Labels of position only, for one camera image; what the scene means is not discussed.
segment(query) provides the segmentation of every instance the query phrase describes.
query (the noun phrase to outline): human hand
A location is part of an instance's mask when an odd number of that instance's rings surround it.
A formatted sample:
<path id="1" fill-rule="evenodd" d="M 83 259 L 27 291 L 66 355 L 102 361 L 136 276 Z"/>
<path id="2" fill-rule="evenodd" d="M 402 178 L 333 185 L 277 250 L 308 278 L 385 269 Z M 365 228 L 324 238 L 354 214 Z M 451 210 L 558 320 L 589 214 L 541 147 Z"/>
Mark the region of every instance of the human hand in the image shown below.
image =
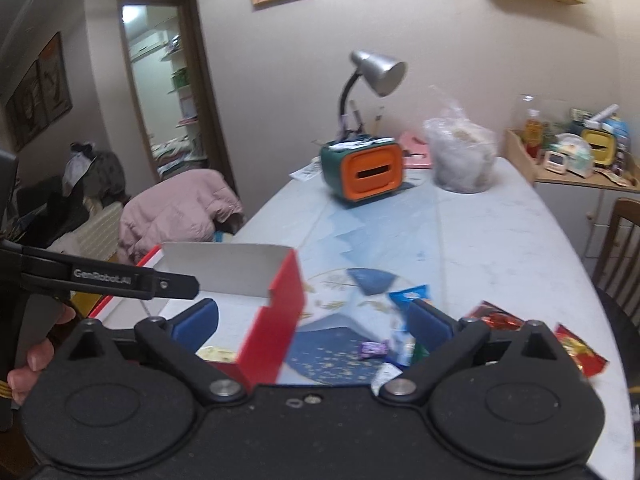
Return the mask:
<path id="1" fill-rule="evenodd" d="M 76 311 L 65 305 L 65 310 L 56 322 L 64 324 L 76 316 Z M 45 339 L 42 343 L 29 348 L 27 352 L 27 365 L 11 370 L 7 376 L 7 383 L 14 394 L 14 401 L 22 405 L 29 392 L 34 387 L 38 377 L 53 359 L 53 345 Z"/>

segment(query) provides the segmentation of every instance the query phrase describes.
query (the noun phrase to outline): wooden door frame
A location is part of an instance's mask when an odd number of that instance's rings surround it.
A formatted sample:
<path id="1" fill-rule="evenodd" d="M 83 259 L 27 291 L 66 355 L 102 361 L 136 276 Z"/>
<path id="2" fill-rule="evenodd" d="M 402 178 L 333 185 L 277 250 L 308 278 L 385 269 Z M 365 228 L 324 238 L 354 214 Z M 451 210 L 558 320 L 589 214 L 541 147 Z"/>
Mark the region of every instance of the wooden door frame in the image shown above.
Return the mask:
<path id="1" fill-rule="evenodd" d="M 167 6 L 177 7 L 178 22 L 180 23 L 180 42 L 184 50 L 187 66 L 193 67 L 189 71 L 189 83 L 191 92 L 198 107 L 198 120 L 200 122 L 200 139 L 204 152 L 209 160 L 209 167 L 219 171 L 224 176 L 226 182 L 237 192 L 236 181 L 231 169 L 226 143 L 220 125 L 218 108 L 216 106 L 213 87 L 209 76 L 209 65 L 207 63 L 206 50 L 202 39 L 200 28 L 200 17 L 197 13 L 195 0 L 117 0 L 118 12 L 122 13 L 122 7 L 128 5 L 139 6 Z M 158 168 L 151 155 L 151 143 L 147 135 L 145 121 L 140 107 L 140 99 L 136 89 L 133 69 L 129 55 L 129 41 L 124 22 L 120 20 L 120 38 L 125 56 L 127 68 L 127 78 L 129 89 L 133 98 L 133 104 L 138 120 L 138 127 L 142 142 L 146 147 L 149 164 L 151 165 L 156 181 L 160 182 Z"/>

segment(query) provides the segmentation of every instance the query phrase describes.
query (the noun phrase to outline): chair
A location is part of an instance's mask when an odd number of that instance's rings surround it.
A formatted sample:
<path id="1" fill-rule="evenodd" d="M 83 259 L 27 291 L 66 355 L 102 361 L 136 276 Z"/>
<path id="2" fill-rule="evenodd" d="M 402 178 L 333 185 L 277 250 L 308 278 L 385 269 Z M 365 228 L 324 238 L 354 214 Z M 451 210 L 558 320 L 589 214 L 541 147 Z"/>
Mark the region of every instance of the chair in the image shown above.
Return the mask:
<path id="1" fill-rule="evenodd" d="M 613 331 L 629 386 L 640 384 L 640 202 L 613 208 L 593 285 Z"/>

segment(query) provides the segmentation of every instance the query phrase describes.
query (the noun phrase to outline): open cardboard box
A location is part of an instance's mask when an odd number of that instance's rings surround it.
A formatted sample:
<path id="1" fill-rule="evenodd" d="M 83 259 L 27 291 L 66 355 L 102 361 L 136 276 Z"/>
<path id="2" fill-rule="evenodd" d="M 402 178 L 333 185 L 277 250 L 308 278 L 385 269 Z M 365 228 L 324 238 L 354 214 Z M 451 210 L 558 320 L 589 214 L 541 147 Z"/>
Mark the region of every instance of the open cardboard box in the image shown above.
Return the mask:
<path id="1" fill-rule="evenodd" d="M 195 276 L 200 293 L 194 300 L 107 297 L 89 317 L 107 328 L 132 328 L 147 316 L 171 319 L 211 298 L 218 304 L 220 322 L 202 347 L 216 347 L 231 356 L 229 362 L 211 364 L 249 389 L 276 381 L 305 304 L 293 249 L 172 242 L 155 247 L 139 265 Z"/>

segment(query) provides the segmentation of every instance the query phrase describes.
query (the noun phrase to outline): pink jacket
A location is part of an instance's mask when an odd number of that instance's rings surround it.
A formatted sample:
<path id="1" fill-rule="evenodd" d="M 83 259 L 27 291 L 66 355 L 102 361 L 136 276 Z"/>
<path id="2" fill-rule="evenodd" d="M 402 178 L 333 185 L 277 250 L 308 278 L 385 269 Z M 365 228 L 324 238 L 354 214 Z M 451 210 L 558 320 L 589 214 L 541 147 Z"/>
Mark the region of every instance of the pink jacket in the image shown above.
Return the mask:
<path id="1" fill-rule="evenodd" d="M 189 170 L 132 198 L 122 211 L 118 259 L 136 264 L 163 242 L 206 242 L 215 232 L 213 221 L 242 217 L 242 204 L 213 170 Z"/>

